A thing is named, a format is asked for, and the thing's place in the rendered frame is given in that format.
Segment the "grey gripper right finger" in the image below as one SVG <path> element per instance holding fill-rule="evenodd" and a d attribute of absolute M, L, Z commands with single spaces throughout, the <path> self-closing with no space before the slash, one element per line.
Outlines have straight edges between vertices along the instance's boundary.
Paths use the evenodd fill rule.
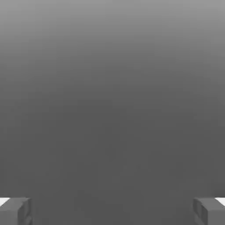
<path fill-rule="evenodd" d="M 225 197 L 194 198 L 196 225 L 225 225 Z"/>

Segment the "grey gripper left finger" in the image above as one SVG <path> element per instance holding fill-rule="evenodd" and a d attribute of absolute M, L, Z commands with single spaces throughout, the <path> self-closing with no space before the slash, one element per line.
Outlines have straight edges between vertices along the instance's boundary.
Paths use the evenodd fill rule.
<path fill-rule="evenodd" d="M 32 199 L 0 197 L 0 225 L 33 225 Z"/>

